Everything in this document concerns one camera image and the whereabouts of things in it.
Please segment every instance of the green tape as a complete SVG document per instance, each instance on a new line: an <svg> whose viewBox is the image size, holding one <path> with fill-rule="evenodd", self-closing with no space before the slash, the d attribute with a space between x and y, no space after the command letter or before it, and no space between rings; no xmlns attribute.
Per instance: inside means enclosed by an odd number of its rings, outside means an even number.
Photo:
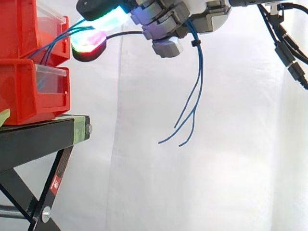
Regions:
<svg viewBox="0 0 308 231"><path fill-rule="evenodd" d="M74 145L85 140L86 118L84 116L72 116L74 118Z"/></svg>
<svg viewBox="0 0 308 231"><path fill-rule="evenodd" d="M0 113L0 127L4 124L4 122L11 116L10 109L6 109Z"/></svg>

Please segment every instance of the warning sticker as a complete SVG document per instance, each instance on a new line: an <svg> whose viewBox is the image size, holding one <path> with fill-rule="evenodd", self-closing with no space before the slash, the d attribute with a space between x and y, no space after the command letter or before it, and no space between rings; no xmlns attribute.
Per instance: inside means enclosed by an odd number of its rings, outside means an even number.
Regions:
<svg viewBox="0 0 308 231"><path fill-rule="evenodd" d="M61 178L55 175L50 186L50 190L53 193L53 195L57 194L58 189L60 187L60 183L61 183Z"/></svg>

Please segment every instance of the clear plastic lid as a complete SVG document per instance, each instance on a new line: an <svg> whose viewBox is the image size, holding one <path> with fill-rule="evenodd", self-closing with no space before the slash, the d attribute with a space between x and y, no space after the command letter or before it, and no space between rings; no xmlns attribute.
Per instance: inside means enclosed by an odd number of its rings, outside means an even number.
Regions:
<svg viewBox="0 0 308 231"><path fill-rule="evenodd" d="M63 69L36 64L37 90L39 93L65 93Z"/></svg>
<svg viewBox="0 0 308 231"><path fill-rule="evenodd" d="M54 37L62 33L62 25L66 24L66 18L53 10L41 0L37 0L38 28Z"/></svg>

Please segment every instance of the bolt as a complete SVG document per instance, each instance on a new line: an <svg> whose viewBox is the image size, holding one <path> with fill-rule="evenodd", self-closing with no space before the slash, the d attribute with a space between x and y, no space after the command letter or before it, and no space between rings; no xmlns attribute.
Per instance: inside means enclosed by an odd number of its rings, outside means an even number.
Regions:
<svg viewBox="0 0 308 231"><path fill-rule="evenodd" d="M93 132L93 127L91 124L86 125L86 133L90 135Z"/></svg>
<svg viewBox="0 0 308 231"><path fill-rule="evenodd" d="M42 212L42 221L47 223L51 218L51 208L49 206L45 207Z"/></svg>

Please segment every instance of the blue cable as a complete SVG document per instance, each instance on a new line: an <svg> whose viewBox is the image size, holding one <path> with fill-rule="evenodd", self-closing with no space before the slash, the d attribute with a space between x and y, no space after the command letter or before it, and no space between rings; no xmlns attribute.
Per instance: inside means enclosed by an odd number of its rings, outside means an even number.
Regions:
<svg viewBox="0 0 308 231"><path fill-rule="evenodd" d="M71 35L73 35L73 34L76 34L76 33L79 33L79 32L85 31L85 30L92 30L92 29L94 29L94 28L91 27L91 26L71 28L70 30L66 31L66 34L63 33L63 34L59 35L59 36L50 44L50 47L49 47L49 48L47 49L47 51L45 52L45 54L44 54L44 56L43 56L43 59L42 59L42 61L40 62L40 64L43 63L43 61L44 61L45 58L47 58L47 59L46 59L46 63L45 63L45 64L47 64L47 61L48 61L48 58L49 58L49 56L50 56L50 54L51 54L51 52L52 52L52 49L53 49L53 47L55 46L55 44L56 44L58 41L61 41L61 40L63 40L64 38L69 37L69 36L71 36ZM45 86L45 84L44 84L45 81L44 81L44 80L45 80L45 78L43 77L43 78L37 83L37 86L38 86L39 91L41 91L41 90L44 88L44 86Z"/></svg>
<svg viewBox="0 0 308 231"><path fill-rule="evenodd" d="M75 28L71 28L70 30L67 30L65 33L62 33L61 35L59 35L57 38L55 38L55 40L50 43L50 46L48 47L48 49L46 50L40 64L44 63L45 60L45 65L47 65L47 62L49 60L49 57L51 55L51 52L54 48L54 46L57 44L57 42L82 31L86 31L86 30L93 30L94 28L91 26L82 26L82 27L75 27Z"/></svg>
<svg viewBox="0 0 308 231"><path fill-rule="evenodd" d="M191 22L190 19L187 20L186 26L189 28L189 30L190 30L190 32L192 33L194 39L195 39L195 40L199 40L199 36L198 36L198 34L197 34L197 32L196 32L196 29L195 29L195 27L194 27L194 25L193 25L193 23ZM197 101L196 101L195 106L194 106L194 108L192 109L192 111L191 111L191 112L189 113L189 115L184 119L184 121L180 124L180 126L176 129L176 131L175 131L171 136L169 136L168 138L166 138L165 140L160 141L159 144L165 143L165 142L169 141L170 139L172 139L172 138L181 130L181 128L182 128L182 127L184 126L184 124L190 119L191 116L192 116L192 119L193 119L193 120L192 120L192 130L191 130L190 135L189 135L189 137L187 138L187 140L186 140L184 143L180 144L179 147L182 147L182 146L186 145L186 144L190 141L191 137L193 136L193 132L194 132L194 128L195 128L195 114L196 114L196 110L197 110L199 101L200 101L200 99L201 99L202 89L203 89L203 82L204 82L204 76L203 76L204 58L203 58L202 47L201 47L201 45L197 45L197 48L198 48L198 54L199 54L199 75L198 75L198 78L197 78L195 87L193 88L192 92L190 93L190 96L189 96L189 98L188 98L188 100L187 100L187 102L186 102L186 104L185 104L185 106L184 106L184 109L183 109L183 111L182 111L182 113L181 113L181 115L180 115L180 118L179 118L178 122L176 123L176 126L175 126L175 127L177 127L179 121L181 120L181 118L182 118L182 116L183 116L183 114L184 114L184 112L185 112L185 110L186 110L186 108L187 108L187 106L188 106L188 103L189 103L189 101L190 101L190 99L191 99L191 97L192 97L192 95L193 95L193 93L194 93L194 91L195 91L195 89L196 89L196 87L197 87L199 81L201 81L201 83L200 83L200 91L199 91L199 94L198 94Z"/></svg>
<svg viewBox="0 0 308 231"><path fill-rule="evenodd" d="M60 34L59 36L65 35L67 32L69 32L70 30L72 30L72 29L73 29L74 27L76 27L77 25L83 23L84 21L85 21L85 19L83 19L83 20L77 22L76 24L72 25L70 28L68 28L65 32L63 32L63 33ZM51 44L53 44L53 42L51 42L50 44L47 44L46 46L44 46L44 47L42 47L42 48L40 48L40 49L38 49L37 51L35 51L35 52L32 53L31 55L29 55L28 58L31 59L33 56L35 56L36 54L40 53L42 50L48 48Z"/></svg>

